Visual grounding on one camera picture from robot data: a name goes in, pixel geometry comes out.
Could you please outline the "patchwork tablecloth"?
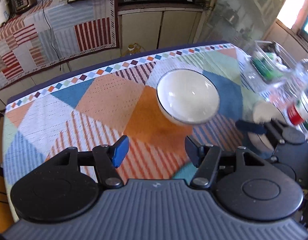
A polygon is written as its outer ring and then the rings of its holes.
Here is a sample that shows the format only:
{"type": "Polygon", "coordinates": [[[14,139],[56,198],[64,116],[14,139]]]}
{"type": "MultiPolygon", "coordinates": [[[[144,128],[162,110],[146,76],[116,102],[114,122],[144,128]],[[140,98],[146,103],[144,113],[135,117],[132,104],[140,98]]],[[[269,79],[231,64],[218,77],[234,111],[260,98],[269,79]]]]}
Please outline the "patchwork tablecloth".
{"type": "Polygon", "coordinates": [[[226,151],[251,147],[235,122],[251,119],[258,101],[283,102],[272,90],[251,88],[243,76],[246,56],[226,41],[158,49],[83,68],[10,98],[2,131],[7,191],[67,147],[90,151],[122,135],[129,137],[129,152],[118,169],[123,180],[172,178],[189,162],[187,135],[226,151]],[[157,83],[173,69],[197,71],[217,88],[219,110],[207,123],[176,125],[159,109],[157,83]]]}

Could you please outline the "clear plastic basket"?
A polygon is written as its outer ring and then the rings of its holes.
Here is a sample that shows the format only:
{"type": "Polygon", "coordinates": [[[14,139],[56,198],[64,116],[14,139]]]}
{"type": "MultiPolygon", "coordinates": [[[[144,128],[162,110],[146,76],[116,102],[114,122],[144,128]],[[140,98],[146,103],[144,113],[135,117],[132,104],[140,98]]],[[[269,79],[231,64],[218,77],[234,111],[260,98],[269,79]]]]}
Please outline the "clear plastic basket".
{"type": "Polygon", "coordinates": [[[256,40],[246,56],[243,76],[256,93],[262,93],[283,85],[295,66],[295,59],[280,44],[256,40]]]}

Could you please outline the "water bottle red label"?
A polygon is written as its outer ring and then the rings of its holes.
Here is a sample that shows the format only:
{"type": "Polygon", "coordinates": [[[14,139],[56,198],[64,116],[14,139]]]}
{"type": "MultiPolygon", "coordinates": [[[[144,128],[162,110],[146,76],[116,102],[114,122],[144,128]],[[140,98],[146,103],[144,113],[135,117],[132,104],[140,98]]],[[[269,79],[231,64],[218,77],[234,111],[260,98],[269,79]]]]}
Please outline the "water bottle red label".
{"type": "Polygon", "coordinates": [[[308,133],[308,89],[301,92],[298,99],[288,105],[286,117],[290,124],[300,126],[305,133],[308,133]]]}

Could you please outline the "teal egg plate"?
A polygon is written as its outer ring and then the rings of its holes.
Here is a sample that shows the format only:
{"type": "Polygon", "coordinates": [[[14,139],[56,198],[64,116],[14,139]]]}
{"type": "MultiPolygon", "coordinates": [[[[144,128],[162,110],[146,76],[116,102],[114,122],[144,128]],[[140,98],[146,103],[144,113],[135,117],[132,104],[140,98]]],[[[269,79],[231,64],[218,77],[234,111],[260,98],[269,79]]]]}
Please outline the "teal egg plate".
{"type": "Polygon", "coordinates": [[[188,162],[172,176],[172,179],[184,179],[189,184],[197,170],[198,168],[188,162]]]}

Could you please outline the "clear water bottle white cap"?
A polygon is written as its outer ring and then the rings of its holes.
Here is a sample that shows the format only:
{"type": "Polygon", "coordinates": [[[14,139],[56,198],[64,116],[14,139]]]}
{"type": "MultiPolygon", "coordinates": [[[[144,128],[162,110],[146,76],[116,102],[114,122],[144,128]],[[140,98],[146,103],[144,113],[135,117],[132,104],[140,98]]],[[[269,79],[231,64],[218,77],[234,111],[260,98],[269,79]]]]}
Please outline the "clear water bottle white cap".
{"type": "Polygon", "coordinates": [[[308,88],[308,59],[297,63],[293,73],[293,85],[297,95],[308,88]]]}

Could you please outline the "cooking oil bottle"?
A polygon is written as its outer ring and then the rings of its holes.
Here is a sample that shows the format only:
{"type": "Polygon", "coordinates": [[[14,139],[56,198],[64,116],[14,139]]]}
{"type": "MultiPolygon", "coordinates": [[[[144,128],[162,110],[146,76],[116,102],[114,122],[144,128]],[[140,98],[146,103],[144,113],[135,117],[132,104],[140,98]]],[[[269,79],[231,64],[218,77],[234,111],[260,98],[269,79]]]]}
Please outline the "cooking oil bottle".
{"type": "Polygon", "coordinates": [[[142,49],[143,47],[138,43],[129,44],[127,50],[122,54],[122,56],[138,54],[142,49]]]}

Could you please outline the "beige cabinet doors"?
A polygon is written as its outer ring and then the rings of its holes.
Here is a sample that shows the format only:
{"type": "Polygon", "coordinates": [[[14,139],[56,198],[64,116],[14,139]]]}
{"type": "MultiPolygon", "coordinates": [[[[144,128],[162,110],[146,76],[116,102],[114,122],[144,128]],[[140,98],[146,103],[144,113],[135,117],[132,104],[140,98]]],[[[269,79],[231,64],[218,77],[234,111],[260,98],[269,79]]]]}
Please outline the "beige cabinet doors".
{"type": "Polygon", "coordinates": [[[202,16],[201,9],[151,7],[119,12],[121,54],[131,44],[142,51],[192,44],[202,16]]]}

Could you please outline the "striped counter cloth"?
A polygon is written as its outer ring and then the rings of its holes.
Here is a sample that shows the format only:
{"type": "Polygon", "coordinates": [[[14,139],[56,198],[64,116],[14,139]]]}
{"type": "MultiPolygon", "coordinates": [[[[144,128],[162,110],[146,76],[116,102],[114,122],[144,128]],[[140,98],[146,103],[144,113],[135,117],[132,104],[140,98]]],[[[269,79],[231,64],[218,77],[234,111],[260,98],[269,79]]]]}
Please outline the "striped counter cloth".
{"type": "Polygon", "coordinates": [[[117,47],[117,0],[43,0],[0,28],[0,90],[44,68],[117,47]]]}

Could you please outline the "white ribbed bowl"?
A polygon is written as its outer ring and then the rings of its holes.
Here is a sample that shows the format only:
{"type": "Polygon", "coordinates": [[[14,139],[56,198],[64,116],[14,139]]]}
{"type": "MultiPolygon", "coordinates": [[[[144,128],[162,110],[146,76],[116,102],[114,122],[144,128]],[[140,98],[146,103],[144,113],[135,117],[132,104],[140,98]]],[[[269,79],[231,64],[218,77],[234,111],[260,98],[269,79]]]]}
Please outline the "white ribbed bowl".
{"type": "Polygon", "coordinates": [[[157,83],[156,95],[163,115],[181,126],[205,124],[220,106],[215,85],[191,69],[173,69],[165,73],[157,83]]]}
{"type": "MultiPolygon", "coordinates": [[[[254,105],[252,112],[252,120],[254,123],[259,124],[261,122],[268,122],[272,118],[278,119],[279,121],[282,121],[284,124],[286,124],[281,111],[279,111],[279,109],[277,109],[274,105],[264,101],[258,101],[254,105]]],[[[248,137],[251,143],[260,152],[272,153],[274,151],[273,146],[270,144],[270,141],[266,138],[265,135],[248,133],[248,137]]]]}

